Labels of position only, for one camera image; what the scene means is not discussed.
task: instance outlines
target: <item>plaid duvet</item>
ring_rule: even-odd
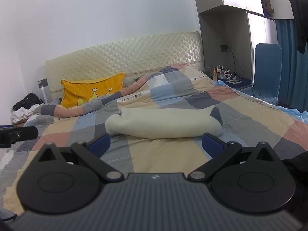
[[[229,87],[215,86],[203,73],[185,64],[168,66],[143,77],[127,91],[130,93],[120,91],[70,110],[57,105],[41,106],[39,111],[46,115],[37,115],[27,123],[38,128],[38,138],[16,143],[0,162],[1,206],[17,214],[23,212],[16,183],[44,143],[51,141],[60,147],[78,140],[91,141],[106,132],[106,119],[123,107],[202,109],[215,105],[223,121],[218,137],[225,142],[232,140],[243,146],[255,146],[266,141],[281,159],[308,150],[305,123]],[[66,118],[74,114],[79,116]],[[201,137],[149,140],[116,135],[101,159],[125,175],[129,172],[187,175],[211,157],[202,148]]]

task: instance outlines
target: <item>rolled towel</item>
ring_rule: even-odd
[[[201,136],[208,132],[218,136],[222,130],[219,109],[142,109],[122,108],[110,116],[105,127],[110,135],[124,134],[144,139]]]

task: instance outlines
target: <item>quilted headboard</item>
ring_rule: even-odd
[[[199,32],[142,36],[81,49],[46,61],[52,98],[63,97],[61,80],[89,80],[124,72],[124,86],[133,78],[174,63],[204,70]]]

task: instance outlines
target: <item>clothes pile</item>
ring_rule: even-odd
[[[35,110],[40,104],[42,104],[42,102],[34,93],[28,94],[24,99],[13,106],[11,114],[12,123],[18,123],[19,121],[31,116],[33,110]]]

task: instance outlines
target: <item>power cord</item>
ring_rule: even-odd
[[[15,221],[16,218],[17,218],[17,215],[15,214],[15,215],[8,217],[6,219],[1,219],[1,221],[11,221],[11,220]]]
[[[238,63],[238,60],[237,60],[236,57],[234,56],[232,49],[231,49],[229,46],[227,46],[227,48],[228,48],[228,49],[231,51],[231,53],[232,53],[233,62],[234,62],[234,69],[235,69],[235,73],[237,73],[235,61]],[[242,68],[241,68],[241,66],[240,66],[239,63],[238,63],[238,66],[240,67],[240,69],[241,69],[242,73],[244,74],[244,76],[246,77],[246,79],[248,79],[248,77],[245,75],[245,73],[244,73],[244,71],[242,70]],[[254,86],[256,86],[256,87],[258,88],[258,90],[259,90],[259,95],[255,95],[255,94],[254,94],[254,90],[253,90],[253,88],[251,87],[252,95],[253,95],[254,97],[261,96],[261,91],[260,91],[259,87],[258,87],[257,85],[254,85]]]

